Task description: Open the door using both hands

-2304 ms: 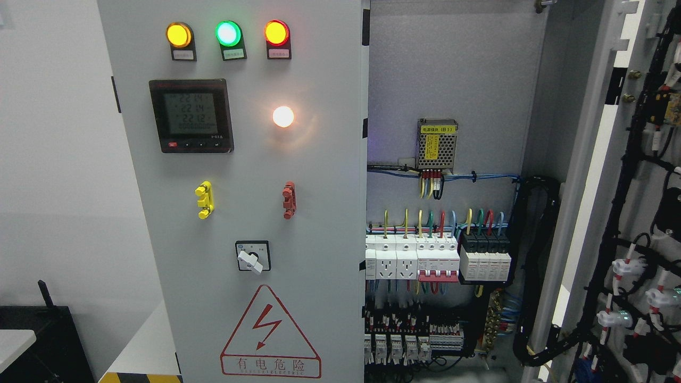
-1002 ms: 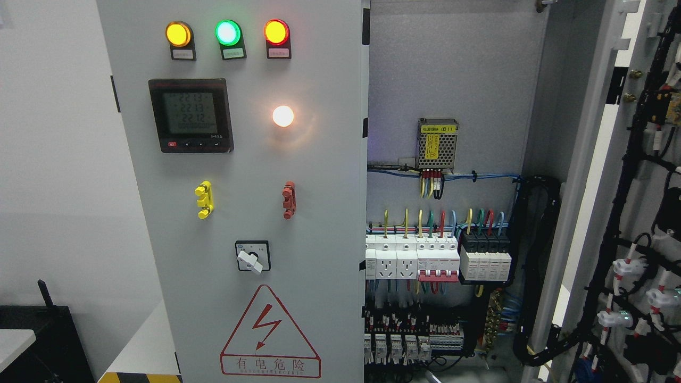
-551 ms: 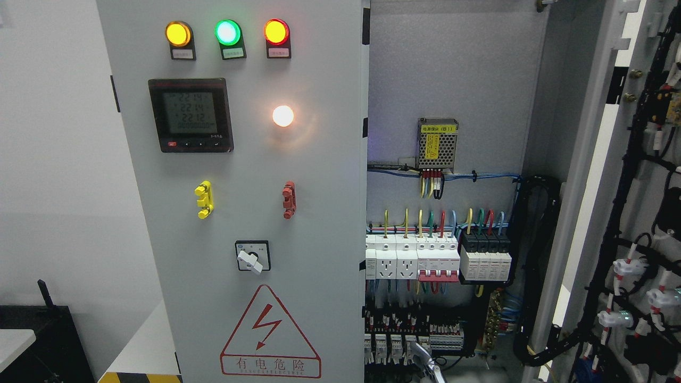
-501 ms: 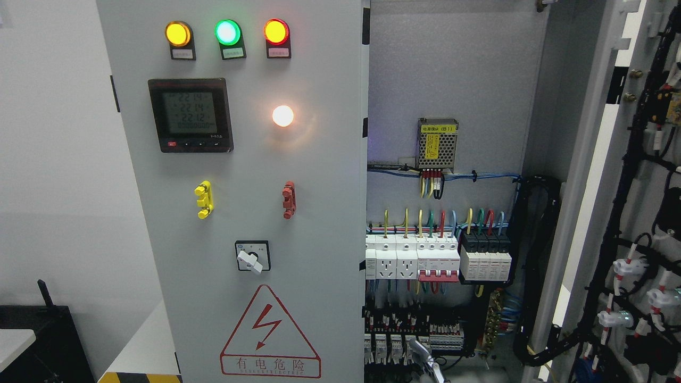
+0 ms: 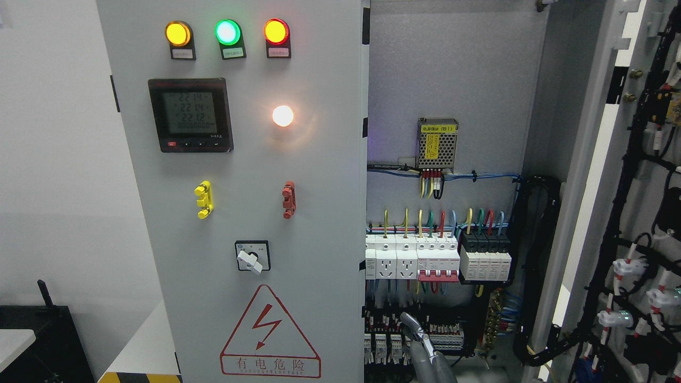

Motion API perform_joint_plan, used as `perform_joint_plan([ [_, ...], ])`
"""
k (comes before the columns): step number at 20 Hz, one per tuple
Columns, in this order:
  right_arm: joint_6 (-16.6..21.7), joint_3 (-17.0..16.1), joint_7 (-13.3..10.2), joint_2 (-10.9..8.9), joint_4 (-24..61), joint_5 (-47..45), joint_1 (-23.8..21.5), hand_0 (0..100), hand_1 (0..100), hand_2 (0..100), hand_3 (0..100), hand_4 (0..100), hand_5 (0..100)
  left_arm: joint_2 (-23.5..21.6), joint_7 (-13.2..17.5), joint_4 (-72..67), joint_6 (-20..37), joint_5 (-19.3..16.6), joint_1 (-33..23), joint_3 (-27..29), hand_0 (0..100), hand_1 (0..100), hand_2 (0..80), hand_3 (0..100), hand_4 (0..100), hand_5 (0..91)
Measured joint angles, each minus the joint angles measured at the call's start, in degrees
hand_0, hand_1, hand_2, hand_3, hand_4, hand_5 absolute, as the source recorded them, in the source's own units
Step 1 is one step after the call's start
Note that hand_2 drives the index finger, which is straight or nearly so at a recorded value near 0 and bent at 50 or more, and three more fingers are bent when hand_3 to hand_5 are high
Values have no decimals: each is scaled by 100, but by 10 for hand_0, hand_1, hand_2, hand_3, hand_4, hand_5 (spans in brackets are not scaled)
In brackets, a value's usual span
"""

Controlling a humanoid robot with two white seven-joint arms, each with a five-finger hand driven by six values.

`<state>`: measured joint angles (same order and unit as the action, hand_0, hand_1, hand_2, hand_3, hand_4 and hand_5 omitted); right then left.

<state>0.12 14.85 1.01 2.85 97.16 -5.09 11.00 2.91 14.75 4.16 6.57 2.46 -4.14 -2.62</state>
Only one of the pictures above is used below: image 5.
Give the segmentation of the grey black robot hand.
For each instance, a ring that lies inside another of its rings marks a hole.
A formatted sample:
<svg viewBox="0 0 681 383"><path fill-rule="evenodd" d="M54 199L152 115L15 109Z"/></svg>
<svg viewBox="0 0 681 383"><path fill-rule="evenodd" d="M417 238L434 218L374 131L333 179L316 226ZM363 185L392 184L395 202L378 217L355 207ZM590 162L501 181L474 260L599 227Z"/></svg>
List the grey black robot hand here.
<svg viewBox="0 0 681 383"><path fill-rule="evenodd" d="M402 332L411 343L406 348L419 382L457 382L445 356L435 350L420 322L405 311L400 315Z"/></svg>

